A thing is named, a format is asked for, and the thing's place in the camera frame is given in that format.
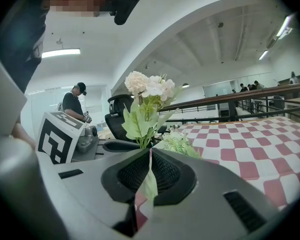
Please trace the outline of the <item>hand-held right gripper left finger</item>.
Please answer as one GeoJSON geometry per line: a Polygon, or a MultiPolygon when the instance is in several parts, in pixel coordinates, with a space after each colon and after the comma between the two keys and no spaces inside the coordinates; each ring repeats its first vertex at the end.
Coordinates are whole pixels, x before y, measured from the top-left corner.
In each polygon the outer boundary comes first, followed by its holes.
{"type": "Polygon", "coordinates": [[[53,164],[47,154],[39,154],[40,173],[45,200],[52,214],[43,221],[48,240],[151,240],[151,233],[142,227],[133,237],[114,227],[127,220],[134,211],[135,193],[112,174],[111,183],[104,185],[103,173],[114,165],[132,162],[149,153],[136,149],[104,158],[53,164]]]}

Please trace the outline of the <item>black mesh office chair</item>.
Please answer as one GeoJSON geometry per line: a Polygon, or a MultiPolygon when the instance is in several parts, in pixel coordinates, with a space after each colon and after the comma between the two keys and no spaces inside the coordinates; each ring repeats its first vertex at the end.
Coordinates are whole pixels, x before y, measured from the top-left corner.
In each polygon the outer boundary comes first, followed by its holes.
{"type": "Polygon", "coordinates": [[[167,126],[159,124],[159,115],[153,107],[139,105],[129,94],[115,95],[108,99],[109,113],[105,122],[117,140],[151,147],[156,134],[164,134],[167,126]]]}

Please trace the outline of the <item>person's black shirt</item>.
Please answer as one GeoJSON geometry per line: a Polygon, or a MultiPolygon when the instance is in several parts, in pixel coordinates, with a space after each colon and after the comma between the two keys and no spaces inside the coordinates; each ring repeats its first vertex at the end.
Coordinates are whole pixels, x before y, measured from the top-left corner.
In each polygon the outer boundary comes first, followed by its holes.
{"type": "Polygon", "coordinates": [[[24,93],[42,61],[48,7],[44,0],[19,0],[0,26],[0,62],[24,93]]]}

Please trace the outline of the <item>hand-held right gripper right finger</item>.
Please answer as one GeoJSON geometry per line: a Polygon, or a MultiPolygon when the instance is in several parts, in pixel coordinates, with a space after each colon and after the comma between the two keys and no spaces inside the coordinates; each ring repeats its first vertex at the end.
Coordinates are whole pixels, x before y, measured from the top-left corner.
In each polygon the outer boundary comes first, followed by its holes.
{"type": "Polygon", "coordinates": [[[261,191],[222,165],[157,148],[152,157],[191,169],[196,179],[179,181],[191,192],[177,204],[155,206],[137,240],[264,240],[284,219],[261,191]]]}

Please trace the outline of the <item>black railing with wooden handrail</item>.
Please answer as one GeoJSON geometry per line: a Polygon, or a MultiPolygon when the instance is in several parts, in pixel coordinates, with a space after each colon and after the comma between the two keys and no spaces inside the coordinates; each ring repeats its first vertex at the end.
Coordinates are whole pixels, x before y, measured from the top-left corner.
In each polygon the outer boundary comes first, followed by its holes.
{"type": "Polygon", "coordinates": [[[290,115],[300,119],[300,83],[226,94],[167,106],[159,111],[177,114],[169,122],[235,122],[248,118],[290,115]]]}

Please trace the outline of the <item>pink white checkered tablecloth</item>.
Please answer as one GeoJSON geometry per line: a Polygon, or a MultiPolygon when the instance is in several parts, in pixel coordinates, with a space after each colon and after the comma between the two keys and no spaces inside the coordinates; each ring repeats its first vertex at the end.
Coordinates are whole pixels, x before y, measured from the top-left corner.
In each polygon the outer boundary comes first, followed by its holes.
{"type": "Polygon", "coordinates": [[[184,124],[201,157],[260,190],[279,208],[300,197],[300,123],[284,116],[224,124],[184,124]]]}

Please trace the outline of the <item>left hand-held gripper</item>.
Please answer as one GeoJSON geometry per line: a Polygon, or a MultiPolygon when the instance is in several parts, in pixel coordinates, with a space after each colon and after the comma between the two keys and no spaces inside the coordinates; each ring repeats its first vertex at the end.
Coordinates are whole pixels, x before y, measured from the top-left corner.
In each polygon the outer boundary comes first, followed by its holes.
{"type": "Polygon", "coordinates": [[[138,150],[138,144],[119,139],[99,139],[97,128],[62,111],[43,114],[36,150],[53,164],[92,161],[138,150]]]}

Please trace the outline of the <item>small white flower sprig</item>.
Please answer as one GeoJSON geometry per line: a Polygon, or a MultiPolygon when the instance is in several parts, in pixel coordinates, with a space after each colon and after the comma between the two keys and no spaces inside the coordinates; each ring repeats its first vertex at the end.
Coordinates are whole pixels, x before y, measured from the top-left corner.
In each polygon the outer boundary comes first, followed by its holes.
{"type": "Polygon", "coordinates": [[[192,142],[184,133],[171,131],[162,136],[162,148],[167,151],[179,153],[196,159],[201,159],[199,151],[195,150],[192,142]]]}

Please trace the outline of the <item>person's left forearm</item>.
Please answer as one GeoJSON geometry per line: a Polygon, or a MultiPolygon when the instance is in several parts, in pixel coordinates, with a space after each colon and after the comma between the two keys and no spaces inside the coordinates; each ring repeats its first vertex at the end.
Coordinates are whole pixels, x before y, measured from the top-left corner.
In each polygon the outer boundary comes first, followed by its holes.
{"type": "Polygon", "coordinates": [[[35,140],[27,134],[27,132],[25,131],[25,129],[22,127],[22,125],[19,122],[15,123],[13,130],[11,132],[11,135],[16,139],[20,139],[20,140],[23,140],[26,143],[28,143],[33,150],[36,149],[35,140]]]}

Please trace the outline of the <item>pink and white flower bouquet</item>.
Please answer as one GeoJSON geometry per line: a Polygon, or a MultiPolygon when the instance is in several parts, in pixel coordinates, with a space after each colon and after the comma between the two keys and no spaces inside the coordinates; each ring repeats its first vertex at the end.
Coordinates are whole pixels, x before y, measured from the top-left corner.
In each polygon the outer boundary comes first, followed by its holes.
{"type": "Polygon", "coordinates": [[[123,129],[126,137],[136,141],[141,149],[147,148],[159,129],[177,111],[159,112],[168,107],[177,97],[182,87],[167,78],[166,74],[146,76],[132,71],[124,81],[125,87],[133,95],[132,105],[123,110],[123,129]]]}

